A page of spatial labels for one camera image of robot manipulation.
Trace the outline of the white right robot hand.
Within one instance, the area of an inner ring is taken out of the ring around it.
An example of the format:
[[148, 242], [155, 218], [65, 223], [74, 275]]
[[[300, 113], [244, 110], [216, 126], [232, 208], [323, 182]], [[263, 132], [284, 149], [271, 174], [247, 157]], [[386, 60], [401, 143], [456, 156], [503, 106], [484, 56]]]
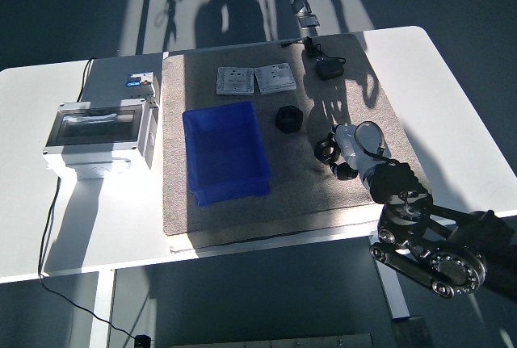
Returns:
[[385, 136], [380, 127], [372, 121], [333, 126], [331, 139], [339, 147], [343, 162], [330, 163], [330, 169], [339, 180], [350, 180], [359, 177], [368, 188], [368, 177], [382, 162], [385, 150], [388, 148]]

